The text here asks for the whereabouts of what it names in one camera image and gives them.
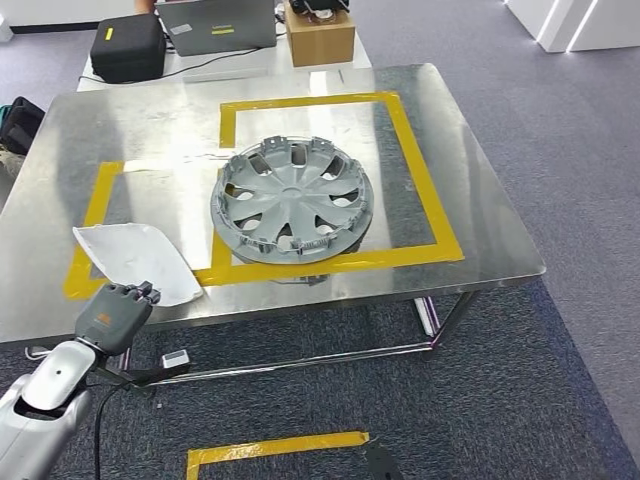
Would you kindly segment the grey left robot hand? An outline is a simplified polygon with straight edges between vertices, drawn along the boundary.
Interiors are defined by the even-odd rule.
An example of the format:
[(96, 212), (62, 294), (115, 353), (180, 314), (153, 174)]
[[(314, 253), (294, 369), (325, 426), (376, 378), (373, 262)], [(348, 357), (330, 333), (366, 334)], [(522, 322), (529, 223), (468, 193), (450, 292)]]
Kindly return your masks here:
[(132, 345), (160, 299), (161, 293), (148, 281), (140, 285), (106, 283), (78, 315), (74, 336), (106, 356), (122, 354)]

